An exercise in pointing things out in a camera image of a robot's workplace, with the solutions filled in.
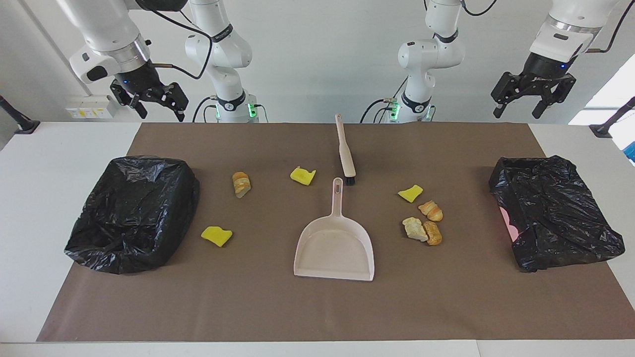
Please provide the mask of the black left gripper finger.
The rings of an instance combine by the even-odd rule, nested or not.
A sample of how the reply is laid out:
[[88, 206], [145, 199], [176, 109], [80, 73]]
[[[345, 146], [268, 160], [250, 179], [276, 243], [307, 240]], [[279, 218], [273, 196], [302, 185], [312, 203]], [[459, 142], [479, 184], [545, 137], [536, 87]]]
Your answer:
[[566, 74], [556, 79], [535, 80], [531, 88], [535, 95], [540, 97], [536, 107], [531, 112], [535, 119], [540, 119], [542, 114], [553, 104], [563, 103], [576, 84], [576, 77]]
[[501, 78], [492, 89], [491, 97], [495, 101], [494, 116], [500, 119], [505, 108], [511, 102], [526, 95], [527, 76], [526, 74], [512, 74], [504, 72]]

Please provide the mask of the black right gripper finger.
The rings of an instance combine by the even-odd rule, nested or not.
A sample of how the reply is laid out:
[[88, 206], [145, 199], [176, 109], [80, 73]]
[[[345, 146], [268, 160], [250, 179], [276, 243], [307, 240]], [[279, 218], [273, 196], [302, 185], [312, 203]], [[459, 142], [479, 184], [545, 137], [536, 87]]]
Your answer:
[[159, 104], [164, 108], [170, 109], [178, 122], [185, 120], [185, 111], [188, 108], [189, 99], [178, 83], [170, 83], [161, 86], [161, 97]]
[[133, 94], [130, 95], [118, 82], [118, 80], [113, 80], [110, 85], [111, 92], [114, 95], [114, 98], [123, 107], [132, 108], [136, 113], [140, 116], [141, 119], [145, 119], [147, 117], [147, 110], [145, 106], [140, 101], [140, 95]]

